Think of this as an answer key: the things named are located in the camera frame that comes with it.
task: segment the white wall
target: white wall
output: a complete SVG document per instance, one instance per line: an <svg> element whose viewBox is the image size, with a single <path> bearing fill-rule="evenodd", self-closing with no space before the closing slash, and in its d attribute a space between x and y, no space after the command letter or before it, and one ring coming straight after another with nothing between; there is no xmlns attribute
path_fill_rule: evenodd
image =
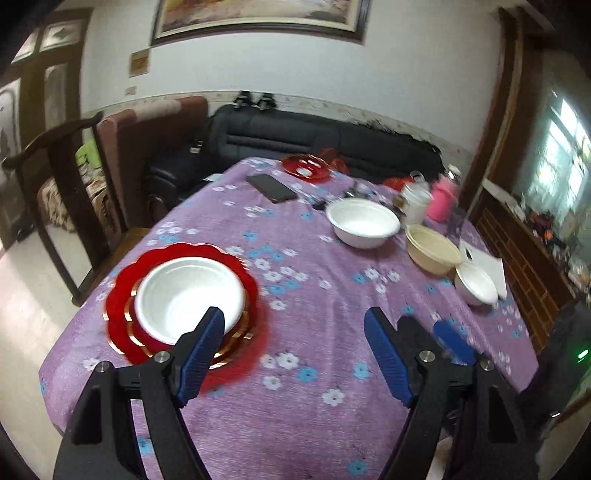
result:
<svg viewBox="0 0 591 480"><path fill-rule="evenodd" d="M66 7L92 0L69 0ZM129 55L150 44L158 0L102 0L89 27L82 111L166 93L240 90L350 105L420 127L475 152L497 77L501 28L466 0L374 0L363 45L311 35L236 33L152 50L150 72L128 78Z"/></svg>

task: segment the bottle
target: bottle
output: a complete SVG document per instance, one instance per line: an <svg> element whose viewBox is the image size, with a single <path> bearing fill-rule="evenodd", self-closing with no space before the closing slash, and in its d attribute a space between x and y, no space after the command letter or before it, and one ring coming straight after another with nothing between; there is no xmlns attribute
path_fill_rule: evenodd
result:
<svg viewBox="0 0 591 480"><path fill-rule="evenodd" d="M439 181L433 185L431 194L433 200L427 209L427 216L436 222L444 222L452 207L457 203L457 193L460 189L460 170L449 165L445 173L439 175Z"/></svg>

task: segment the sofa armrest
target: sofa armrest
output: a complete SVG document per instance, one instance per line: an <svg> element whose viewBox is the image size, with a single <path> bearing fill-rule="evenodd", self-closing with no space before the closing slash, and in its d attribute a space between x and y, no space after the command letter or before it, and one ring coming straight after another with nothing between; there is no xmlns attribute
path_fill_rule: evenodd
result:
<svg viewBox="0 0 591 480"><path fill-rule="evenodd" d="M153 224L144 185L148 159L159 150L190 141L206 119L207 100L191 96L143 103L101 122L99 136L130 228Z"/></svg>

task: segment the chair backrest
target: chair backrest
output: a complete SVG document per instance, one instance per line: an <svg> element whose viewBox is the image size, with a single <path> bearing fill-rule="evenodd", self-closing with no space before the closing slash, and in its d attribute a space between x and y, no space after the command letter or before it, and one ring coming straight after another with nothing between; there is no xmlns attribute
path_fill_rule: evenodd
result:
<svg viewBox="0 0 591 480"><path fill-rule="evenodd" d="M70 291L73 291L73 287L77 291L77 287L65 265L61 261L61 258L46 231L40 208L37 204L37 192L31 191L25 179L24 170L26 170L27 160L37 151L45 150L47 152L49 166L56 181L61 199L77 230L78 236L86 250L93 270L97 270L111 255L111 249L105 231L103 230L90 198L86 193L76 163L74 137L83 129L90 128L93 131L99 158L105 175L106 187L109 196L111 197L109 200L112 202L115 210L116 221L119 223L119 228L122 233L125 233L127 230L121 206L119 205L116 196L112 194L112 192L115 191L113 188L113 180L105 161L105 153L102 143L96 131L96 126L102 118L103 113L99 112L92 118L65 122L42 133L33 140L23 152L14 157L6 158L2 164L5 169L15 171L27 208L33 217L39 236Z"/></svg>

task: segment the white paper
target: white paper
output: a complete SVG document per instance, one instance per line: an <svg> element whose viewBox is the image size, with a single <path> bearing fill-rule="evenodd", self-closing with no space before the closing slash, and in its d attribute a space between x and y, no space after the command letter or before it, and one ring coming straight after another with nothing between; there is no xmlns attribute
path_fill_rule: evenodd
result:
<svg viewBox="0 0 591 480"><path fill-rule="evenodd" d="M496 292L499 294L499 297L505 300L507 298L507 285L505 283L503 261L500 258L493 257L486 252L471 246L464 240L460 240L459 249L464 262L472 262L477 267L483 269L495 284ZM472 260L470 260L466 254L466 250L470 252Z"/></svg>

